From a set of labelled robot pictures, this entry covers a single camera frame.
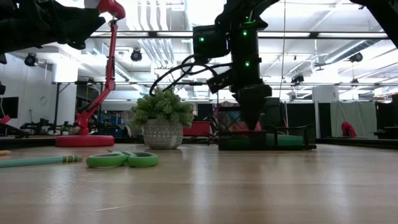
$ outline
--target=black wire basket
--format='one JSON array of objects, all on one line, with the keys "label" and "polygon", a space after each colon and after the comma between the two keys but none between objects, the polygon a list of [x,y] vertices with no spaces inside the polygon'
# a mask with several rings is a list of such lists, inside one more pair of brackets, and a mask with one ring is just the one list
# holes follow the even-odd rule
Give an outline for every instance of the black wire basket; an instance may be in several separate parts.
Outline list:
[{"label": "black wire basket", "polygon": [[249,131],[241,120],[240,107],[218,108],[218,149],[223,151],[316,149],[315,125],[285,128],[257,125]]}]

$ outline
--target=green scissors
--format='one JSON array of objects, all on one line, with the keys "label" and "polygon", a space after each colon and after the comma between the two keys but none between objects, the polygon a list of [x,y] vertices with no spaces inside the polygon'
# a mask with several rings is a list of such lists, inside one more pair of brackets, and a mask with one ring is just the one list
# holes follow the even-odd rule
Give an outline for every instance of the green scissors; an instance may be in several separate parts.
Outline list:
[{"label": "green scissors", "polygon": [[107,154],[100,154],[87,157],[88,167],[119,167],[124,164],[130,167],[152,167],[159,163],[157,154],[150,152],[119,152],[113,151]]}]

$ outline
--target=white pot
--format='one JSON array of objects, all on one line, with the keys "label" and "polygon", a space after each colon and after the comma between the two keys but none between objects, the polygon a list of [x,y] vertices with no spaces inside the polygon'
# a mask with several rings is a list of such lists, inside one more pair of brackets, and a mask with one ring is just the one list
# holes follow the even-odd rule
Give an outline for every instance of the white pot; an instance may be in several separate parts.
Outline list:
[{"label": "white pot", "polygon": [[158,123],[150,119],[144,126],[144,142],[151,149],[176,149],[182,138],[182,124]]}]

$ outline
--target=table surface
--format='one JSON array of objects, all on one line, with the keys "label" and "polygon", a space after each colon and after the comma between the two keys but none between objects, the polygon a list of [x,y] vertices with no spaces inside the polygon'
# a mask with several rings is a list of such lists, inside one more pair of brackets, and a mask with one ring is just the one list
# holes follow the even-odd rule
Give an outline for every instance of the table surface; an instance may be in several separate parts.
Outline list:
[{"label": "table surface", "polygon": [[[145,146],[41,147],[31,158],[143,151]],[[181,146],[151,168],[85,162],[0,171],[0,222],[398,223],[398,151],[319,145],[303,152],[226,152]]]}]

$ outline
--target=red base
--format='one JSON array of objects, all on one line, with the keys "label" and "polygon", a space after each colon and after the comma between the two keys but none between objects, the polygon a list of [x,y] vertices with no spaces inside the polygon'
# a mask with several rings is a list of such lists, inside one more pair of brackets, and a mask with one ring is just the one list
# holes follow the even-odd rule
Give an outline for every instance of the red base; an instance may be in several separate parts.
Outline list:
[{"label": "red base", "polygon": [[99,147],[113,145],[113,136],[58,136],[55,140],[55,146],[57,147]]}]

